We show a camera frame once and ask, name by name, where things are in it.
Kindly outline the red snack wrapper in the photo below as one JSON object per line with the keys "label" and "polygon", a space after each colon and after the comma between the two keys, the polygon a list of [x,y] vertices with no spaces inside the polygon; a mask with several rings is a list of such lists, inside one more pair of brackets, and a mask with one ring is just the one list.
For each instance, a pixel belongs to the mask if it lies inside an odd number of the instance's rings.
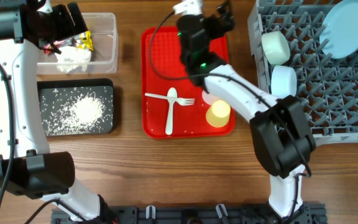
{"label": "red snack wrapper", "polygon": [[60,47],[66,47],[71,46],[73,44],[73,41],[71,39],[65,39],[65,40],[58,40],[53,42],[52,44],[47,44],[43,46],[41,49],[43,50],[44,54],[52,54],[52,53],[59,53]]}

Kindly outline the white napkin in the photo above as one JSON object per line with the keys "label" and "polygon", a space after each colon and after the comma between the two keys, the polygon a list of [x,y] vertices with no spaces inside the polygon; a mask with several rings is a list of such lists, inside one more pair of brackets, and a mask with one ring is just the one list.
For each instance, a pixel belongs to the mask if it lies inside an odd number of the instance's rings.
{"label": "white napkin", "polygon": [[70,73],[80,69],[85,72],[88,63],[91,60],[91,51],[72,46],[60,47],[61,54],[55,54],[57,57],[57,68],[60,72]]}

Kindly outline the yellow snack wrapper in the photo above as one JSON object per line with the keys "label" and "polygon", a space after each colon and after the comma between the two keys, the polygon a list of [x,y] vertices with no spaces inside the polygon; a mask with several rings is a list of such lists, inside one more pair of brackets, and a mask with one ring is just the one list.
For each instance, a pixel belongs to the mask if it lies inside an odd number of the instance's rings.
{"label": "yellow snack wrapper", "polygon": [[91,39],[91,32],[85,31],[74,36],[75,46],[79,49],[88,49],[93,51],[93,41]]}

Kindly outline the mint green bowl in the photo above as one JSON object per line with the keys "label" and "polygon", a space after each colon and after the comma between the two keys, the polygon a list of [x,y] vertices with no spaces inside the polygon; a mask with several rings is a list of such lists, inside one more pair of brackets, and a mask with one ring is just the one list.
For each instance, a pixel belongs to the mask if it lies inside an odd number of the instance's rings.
{"label": "mint green bowl", "polygon": [[290,59],[289,44],[280,31],[263,34],[261,41],[264,55],[270,64],[283,65]]}

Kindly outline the light blue rice bowl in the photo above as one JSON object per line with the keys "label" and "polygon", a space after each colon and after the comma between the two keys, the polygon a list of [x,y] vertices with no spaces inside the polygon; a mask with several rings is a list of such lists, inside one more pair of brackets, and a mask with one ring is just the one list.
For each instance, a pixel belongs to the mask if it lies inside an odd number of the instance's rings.
{"label": "light blue rice bowl", "polygon": [[276,65],[272,72],[271,94],[279,98],[296,96],[297,79],[295,69]]}

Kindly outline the light blue plate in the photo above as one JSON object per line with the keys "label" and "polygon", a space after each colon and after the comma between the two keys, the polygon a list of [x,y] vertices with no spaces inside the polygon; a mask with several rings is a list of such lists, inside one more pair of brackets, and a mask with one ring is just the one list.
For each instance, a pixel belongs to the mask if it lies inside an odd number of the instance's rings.
{"label": "light blue plate", "polygon": [[319,41],[328,43],[324,54],[344,58],[358,50],[358,0],[343,0],[335,5],[324,18],[324,30]]}

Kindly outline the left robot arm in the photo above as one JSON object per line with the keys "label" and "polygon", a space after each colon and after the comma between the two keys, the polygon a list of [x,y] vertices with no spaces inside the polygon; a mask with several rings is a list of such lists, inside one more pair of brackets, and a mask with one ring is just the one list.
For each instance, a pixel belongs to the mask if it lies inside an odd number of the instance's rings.
{"label": "left robot arm", "polygon": [[75,2],[0,1],[0,198],[6,192],[54,204],[78,223],[117,223],[102,196],[76,177],[68,152],[51,152],[39,108],[37,64],[42,50],[84,33]]}

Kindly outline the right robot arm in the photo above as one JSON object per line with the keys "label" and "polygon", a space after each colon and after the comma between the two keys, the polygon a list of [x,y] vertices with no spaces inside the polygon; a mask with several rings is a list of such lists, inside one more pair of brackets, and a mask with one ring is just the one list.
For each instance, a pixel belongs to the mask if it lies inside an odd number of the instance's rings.
{"label": "right robot arm", "polygon": [[203,15],[202,1],[182,1],[173,7],[180,40],[180,61],[195,86],[219,97],[250,125],[255,155],[270,174],[268,203],[283,223],[294,222],[305,209],[301,180],[311,177],[308,162],[316,149],[303,107],[294,96],[278,98],[242,78],[210,43],[233,30],[228,1],[218,15]]}

